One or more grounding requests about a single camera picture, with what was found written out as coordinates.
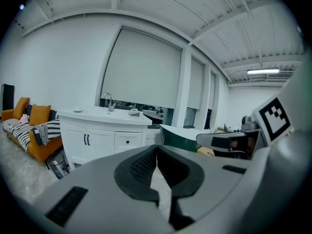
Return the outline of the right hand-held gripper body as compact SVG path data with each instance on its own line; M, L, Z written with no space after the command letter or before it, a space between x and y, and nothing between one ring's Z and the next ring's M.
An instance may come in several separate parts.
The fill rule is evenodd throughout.
M294 131L312 129L312 61L296 70L279 92L254 109L252 116L270 146Z

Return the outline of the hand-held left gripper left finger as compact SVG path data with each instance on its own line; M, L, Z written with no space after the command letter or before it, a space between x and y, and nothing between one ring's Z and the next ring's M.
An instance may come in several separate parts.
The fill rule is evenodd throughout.
M155 145L87 162L43 192L34 208L54 234L171 234L151 188Z

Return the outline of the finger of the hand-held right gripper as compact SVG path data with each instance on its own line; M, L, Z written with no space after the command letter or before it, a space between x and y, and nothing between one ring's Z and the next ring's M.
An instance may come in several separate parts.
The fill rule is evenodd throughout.
M248 136L243 132L199 134L196 142L205 148L212 149L217 156L245 154L248 147Z

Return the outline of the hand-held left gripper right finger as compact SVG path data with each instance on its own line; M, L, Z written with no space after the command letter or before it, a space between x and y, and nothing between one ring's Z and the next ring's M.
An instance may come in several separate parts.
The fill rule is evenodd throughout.
M221 202L246 172L249 161L206 156L170 146L156 149L158 209L174 230L198 222Z

